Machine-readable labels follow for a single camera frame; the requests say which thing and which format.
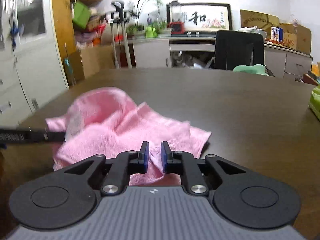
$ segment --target picture frame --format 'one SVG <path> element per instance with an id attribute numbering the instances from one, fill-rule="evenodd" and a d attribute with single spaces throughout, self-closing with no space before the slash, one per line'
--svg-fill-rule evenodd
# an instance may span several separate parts
<path id="1" fill-rule="evenodd" d="M 227 3 L 181 3 L 185 32 L 214 33 L 233 30 L 231 6 Z M 170 4 L 167 4 L 167 21 L 171 22 Z"/>

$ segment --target black circular pad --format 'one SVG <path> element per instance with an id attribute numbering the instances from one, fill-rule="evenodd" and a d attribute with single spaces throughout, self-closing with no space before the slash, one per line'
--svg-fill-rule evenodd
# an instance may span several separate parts
<path id="1" fill-rule="evenodd" d="M 87 181 L 58 172 L 30 181 L 11 194 L 10 210 L 20 223 L 36 229 L 63 228 L 93 210 L 96 195 Z"/>
<path id="2" fill-rule="evenodd" d="M 254 172 L 224 179 L 213 202 L 227 219 L 255 229 L 291 224 L 300 211 L 300 198 L 293 188 Z"/>
<path id="3" fill-rule="evenodd" d="M 32 194 L 31 200 L 38 207 L 53 208 L 65 203 L 68 197 L 69 192 L 62 187 L 43 187 Z"/>
<path id="4" fill-rule="evenodd" d="M 267 187 L 248 187 L 241 192 L 243 202 L 252 207 L 271 207 L 279 199 L 278 194 Z"/>

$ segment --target silver bolt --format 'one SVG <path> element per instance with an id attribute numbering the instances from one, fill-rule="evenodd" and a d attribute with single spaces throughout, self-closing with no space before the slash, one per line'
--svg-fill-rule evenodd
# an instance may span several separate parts
<path id="1" fill-rule="evenodd" d="M 206 192 L 207 188 L 203 185 L 194 185 L 191 187 L 191 191 L 197 194 Z"/>
<path id="2" fill-rule="evenodd" d="M 103 191 L 106 193 L 116 193 L 119 188 L 115 185 L 106 185 L 103 187 Z"/>

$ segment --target chair backrest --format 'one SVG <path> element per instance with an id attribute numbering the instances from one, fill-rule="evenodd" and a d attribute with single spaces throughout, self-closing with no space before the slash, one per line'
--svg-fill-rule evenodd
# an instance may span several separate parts
<path id="1" fill-rule="evenodd" d="M 217 31 L 214 68 L 233 70 L 236 66 L 264 65 L 264 39 L 258 33 Z"/>

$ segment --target pink towel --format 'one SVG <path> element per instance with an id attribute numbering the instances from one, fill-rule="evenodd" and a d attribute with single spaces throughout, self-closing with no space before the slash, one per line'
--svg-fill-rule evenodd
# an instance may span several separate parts
<path id="1" fill-rule="evenodd" d="M 51 131 L 66 131 L 65 143 L 54 149 L 54 170 L 95 154 L 115 158 L 120 152 L 139 150 L 142 142 L 148 141 L 148 172 L 132 175 L 130 185 L 179 185 L 179 176 L 163 174 L 161 142 L 168 141 L 172 150 L 199 158 L 211 135 L 189 122 L 163 117 L 146 103 L 137 106 L 124 91 L 113 87 L 79 96 L 64 116 L 46 121 Z"/>

